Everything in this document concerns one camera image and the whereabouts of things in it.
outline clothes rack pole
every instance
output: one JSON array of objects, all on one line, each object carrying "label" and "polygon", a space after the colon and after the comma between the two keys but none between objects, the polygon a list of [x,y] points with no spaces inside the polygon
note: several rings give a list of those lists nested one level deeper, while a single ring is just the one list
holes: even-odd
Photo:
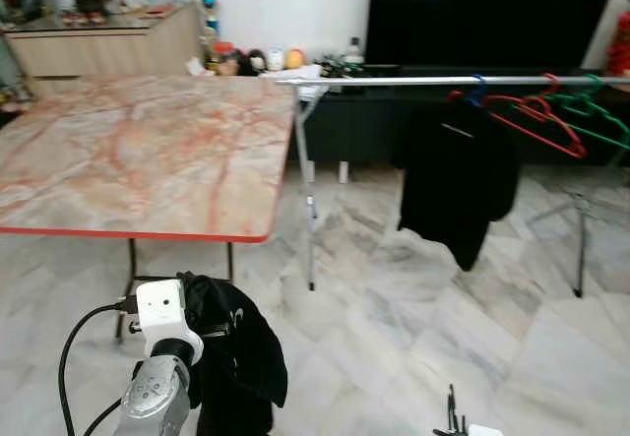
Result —
[{"label": "clothes rack pole", "polygon": [[[571,85],[588,86],[594,81],[590,77],[482,77],[485,85]],[[603,85],[630,85],[630,77],[600,77]],[[279,85],[293,87],[412,87],[422,85],[479,85],[477,77],[403,77],[392,79],[285,79]]]},{"label": "clothes rack pole", "polygon": [[[602,85],[630,85],[630,77],[600,77],[598,82]],[[302,110],[299,100],[300,87],[419,87],[419,86],[461,86],[461,85],[565,85],[565,86],[592,86],[594,80],[591,77],[570,76],[557,77],[398,77],[398,78],[360,78],[360,79],[285,79],[277,80],[277,84],[293,87],[295,100],[295,113],[293,115],[295,126],[295,138],[297,141],[297,151],[299,166],[302,176],[302,194],[306,201],[306,215],[308,228],[306,231],[306,275],[310,290],[315,289],[314,273],[314,250],[313,239],[315,230],[315,219],[317,218],[317,207],[315,195],[308,179],[308,146],[304,125],[313,112],[317,103],[324,94],[324,90],[318,91],[313,98],[307,102]]]}]

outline black clothing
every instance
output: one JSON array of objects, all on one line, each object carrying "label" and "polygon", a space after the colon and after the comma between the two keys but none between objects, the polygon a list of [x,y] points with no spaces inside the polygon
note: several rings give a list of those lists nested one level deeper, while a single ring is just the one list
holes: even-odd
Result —
[{"label": "black clothing", "polygon": [[401,222],[470,270],[489,223],[512,209],[520,165],[507,128],[458,99],[424,106],[394,159],[406,170]]},{"label": "black clothing", "polygon": [[[283,350],[256,305],[225,280],[178,274],[186,321],[204,340],[191,371],[191,406],[202,404],[198,436],[262,436],[273,427],[271,402],[284,405]],[[226,337],[210,337],[229,329]]]}]

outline bottle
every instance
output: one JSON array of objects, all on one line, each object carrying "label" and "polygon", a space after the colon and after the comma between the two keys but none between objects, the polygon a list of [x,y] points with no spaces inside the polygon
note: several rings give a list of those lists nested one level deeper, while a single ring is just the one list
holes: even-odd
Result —
[{"label": "bottle", "polygon": [[358,37],[353,37],[350,40],[350,46],[347,48],[346,55],[344,55],[344,62],[353,65],[361,65],[365,62],[365,58],[361,54],[360,43],[361,39]]}]

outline wooden cabinet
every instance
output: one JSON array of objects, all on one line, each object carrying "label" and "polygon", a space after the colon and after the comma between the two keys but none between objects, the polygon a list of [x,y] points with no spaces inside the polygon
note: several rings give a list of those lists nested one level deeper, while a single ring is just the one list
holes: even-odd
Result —
[{"label": "wooden cabinet", "polygon": [[37,95],[71,90],[94,75],[186,74],[202,57],[197,9],[188,4],[161,20],[112,17],[97,28],[64,28],[55,17],[6,37]]}]

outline metal leg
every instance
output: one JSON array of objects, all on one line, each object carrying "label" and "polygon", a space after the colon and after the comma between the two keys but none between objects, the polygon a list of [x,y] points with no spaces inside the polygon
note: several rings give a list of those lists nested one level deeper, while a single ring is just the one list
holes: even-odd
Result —
[{"label": "metal leg", "polygon": [[[135,239],[127,239],[127,247],[129,250],[129,279],[127,279],[127,284],[125,285],[125,291],[123,296],[128,296],[131,293],[131,289],[134,287],[134,282],[136,281],[136,268],[137,268],[137,257],[136,257],[136,240]],[[125,321],[125,313],[118,313],[118,321],[116,322],[116,342],[122,344],[122,326]]]},{"label": "metal leg", "polygon": [[577,272],[577,284],[573,289],[575,296],[582,298],[584,296],[584,263],[587,249],[587,226],[586,226],[586,214],[582,210],[578,211],[579,216],[579,231],[578,231],[578,267]]},{"label": "metal leg", "polygon": [[227,243],[227,279],[230,283],[234,283],[234,245]]},{"label": "metal leg", "polygon": [[295,115],[293,116],[295,124],[295,139],[297,141],[297,152],[299,154],[299,168],[302,174],[302,189],[306,197],[306,220],[308,227],[306,229],[306,275],[308,277],[308,288],[315,289],[315,273],[313,266],[313,232],[315,230],[314,220],[317,217],[317,208],[315,206],[315,197],[311,190],[309,182],[308,168],[308,151],[306,146],[306,134],[304,133],[304,123],[308,116],[313,112],[317,102],[324,94],[319,91],[313,100],[308,104],[306,109],[300,113],[299,91],[294,89]]},{"label": "metal leg", "polygon": [[563,203],[562,205],[558,205],[557,207],[552,208],[548,212],[541,213],[540,215],[536,215],[535,217],[528,219],[527,220],[527,224],[528,225],[532,225],[535,222],[542,221],[543,219],[546,219],[546,218],[552,217],[554,215],[557,215],[559,213],[562,213],[565,210],[570,210],[571,208],[573,208],[574,205],[575,204],[572,201]]}]

